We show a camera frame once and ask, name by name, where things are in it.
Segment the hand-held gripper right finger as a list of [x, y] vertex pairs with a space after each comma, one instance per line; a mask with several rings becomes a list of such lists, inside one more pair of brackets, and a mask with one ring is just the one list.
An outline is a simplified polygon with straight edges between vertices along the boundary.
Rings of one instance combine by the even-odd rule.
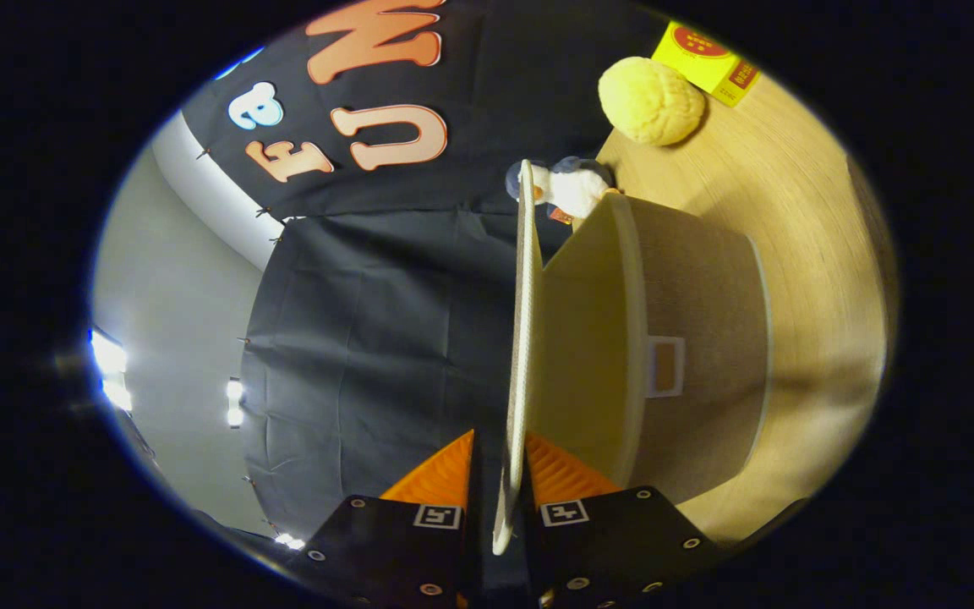
[[534, 608], [649, 608], [720, 547], [653, 486], [622, 488], [529, 433], [525, 551]]

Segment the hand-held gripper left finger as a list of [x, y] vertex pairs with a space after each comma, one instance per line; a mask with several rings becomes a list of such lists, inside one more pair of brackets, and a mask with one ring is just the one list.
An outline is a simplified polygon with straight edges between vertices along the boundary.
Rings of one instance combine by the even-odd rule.
[[348, 495], [287, 569], [347, 608], [459, 608], [475, 432], [378, 497]]

